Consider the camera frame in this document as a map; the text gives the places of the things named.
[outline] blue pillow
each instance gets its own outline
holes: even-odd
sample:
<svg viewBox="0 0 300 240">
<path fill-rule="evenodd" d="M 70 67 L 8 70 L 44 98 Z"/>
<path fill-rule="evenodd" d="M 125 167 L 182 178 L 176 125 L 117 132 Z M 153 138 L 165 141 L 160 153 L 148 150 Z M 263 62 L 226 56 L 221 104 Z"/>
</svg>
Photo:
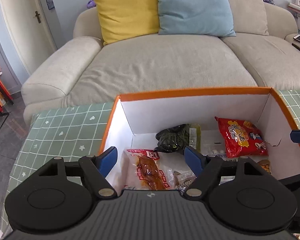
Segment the blue pillow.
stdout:
<svg viewBox="0 0 300 240">
<path fill-rule="evenodd" d="M 159 34 L 235 36 L 228 0 L 158 0 Z"/>
</svg>

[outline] gray tile floor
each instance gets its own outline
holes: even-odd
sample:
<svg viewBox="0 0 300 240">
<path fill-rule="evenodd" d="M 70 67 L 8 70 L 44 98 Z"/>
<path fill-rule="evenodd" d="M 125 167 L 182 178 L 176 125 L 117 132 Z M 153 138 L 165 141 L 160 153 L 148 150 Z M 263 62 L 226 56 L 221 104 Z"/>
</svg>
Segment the gray tile floor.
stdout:
<svg viewBox="0 0 300 240">
<path fill-rule="evenodd" d="M 7 103 L 5 109 L 10 113 L 0 117 L 0 220 L 3 200 L 8 188 L 9 175 L 15 159 L 19 153 L 24 140 L 28 135 L 28 128 L 23 121 L 25 104 L 22 97 L 13 100 L 14 105 Z"/>
</svg>

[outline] green checkered tablecloth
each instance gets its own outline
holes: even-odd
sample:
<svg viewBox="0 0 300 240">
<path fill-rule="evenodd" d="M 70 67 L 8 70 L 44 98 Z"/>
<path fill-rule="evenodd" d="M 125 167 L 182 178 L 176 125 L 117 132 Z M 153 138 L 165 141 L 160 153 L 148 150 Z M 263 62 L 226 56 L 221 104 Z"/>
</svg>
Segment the green checkered tablecloth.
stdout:
<svg viewBox="0 0 300 240">
<path fill-rule="evenodd" d="M 281 90 L 278 94 L 300 129 L 300 90 Z M 29 135 L 10 174 L 7 194 L 55 156 L 65 161 L 99 151 L 113 103 L 75 106 L 43 111 L 33 117 Z M 68 177 L 81 183 L 80 178 Z M 2 210 L 1 233 L 8 226 Z"/>
</svg>

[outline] sofa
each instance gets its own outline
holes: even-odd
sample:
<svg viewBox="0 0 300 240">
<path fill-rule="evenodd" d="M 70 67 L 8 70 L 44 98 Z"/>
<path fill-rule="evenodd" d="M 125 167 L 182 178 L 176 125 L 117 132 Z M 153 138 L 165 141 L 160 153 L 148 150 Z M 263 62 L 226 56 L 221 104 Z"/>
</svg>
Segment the sofa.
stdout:
<svg viewBox="0 0 300 240">
<path fill-rule="evenodd" d="M 264 3 L 269 35 L 144 35 L 103 46 L 97 8 L 79 15 L 73 39 L 23 84 L 24 119 L 45 109 L 112 101 L 117 94 L 198 87 L 300 90 L 293 15 Z"/>
</svg>

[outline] orange and white box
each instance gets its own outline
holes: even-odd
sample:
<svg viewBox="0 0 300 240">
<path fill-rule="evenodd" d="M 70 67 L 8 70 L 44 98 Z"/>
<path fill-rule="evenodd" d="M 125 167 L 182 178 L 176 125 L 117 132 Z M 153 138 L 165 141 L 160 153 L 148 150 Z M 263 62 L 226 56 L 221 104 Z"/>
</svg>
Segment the orange and white box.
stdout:
<svg viewBox="0 0 300 240">
<path fill-rule="evenodd" d="M 291 130 L 298 127 L 274 89 L 205 88 L 117 96 L 99 152 L 111 146 L 118 150 L 117 163 L 107 181 L 120 193 L 129 163 L 124 150 L 154 149 L 158 143 L 155 135 L 163 129 L 197 123 L 201 126 L 202 143 L 205 136 L 220 136 L 215 116 L 249 120 L 261 130 L 276 179 L 300 173 L 300 144 L 290 139 Z"/>
</svg>

